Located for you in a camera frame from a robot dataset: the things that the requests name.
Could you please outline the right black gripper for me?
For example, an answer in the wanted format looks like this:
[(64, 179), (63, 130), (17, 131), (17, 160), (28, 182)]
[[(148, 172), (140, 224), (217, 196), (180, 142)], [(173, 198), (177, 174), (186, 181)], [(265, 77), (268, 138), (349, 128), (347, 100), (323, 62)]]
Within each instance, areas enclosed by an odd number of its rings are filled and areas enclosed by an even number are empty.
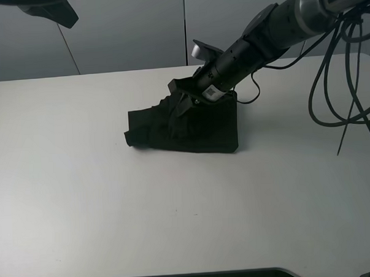
[(178, 118), (192, 108), (192, 99), (201, 103), (213, 105), (226, 101), (236, 101), (233, 86), (234, 67), (206, 65), (199, 67), (187, 78), (172, 79), (168, 83), (170, 93), (180, 93), (180, 99), (175, 106), (175, 116)]

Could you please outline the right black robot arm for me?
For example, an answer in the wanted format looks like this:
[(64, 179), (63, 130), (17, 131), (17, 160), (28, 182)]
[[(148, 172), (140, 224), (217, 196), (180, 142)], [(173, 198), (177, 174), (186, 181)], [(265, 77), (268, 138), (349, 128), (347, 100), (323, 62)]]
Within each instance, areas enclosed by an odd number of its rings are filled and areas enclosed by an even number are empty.
[(290, 47), (327, 33), (340, 13), (367, 2), (286, 0), (264, 8), (225, 51), (196, 40), (191, 54), (204, 65), (189, 78), (169, 82), (171, 94), (181, 94), (174, 114), (182, 116), (198, 104), (220, 103), (249, 74), (279, 59)]

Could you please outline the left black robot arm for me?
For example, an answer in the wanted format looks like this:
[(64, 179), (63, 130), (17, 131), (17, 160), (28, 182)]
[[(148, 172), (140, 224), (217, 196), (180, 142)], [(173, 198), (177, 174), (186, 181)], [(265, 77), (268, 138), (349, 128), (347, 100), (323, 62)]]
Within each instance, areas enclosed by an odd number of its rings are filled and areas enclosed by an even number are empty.
[(16, 6), (32, 17), (42, 17), (68, 29), (79, 20), (68, 0), (0, 0), (0, 6)]

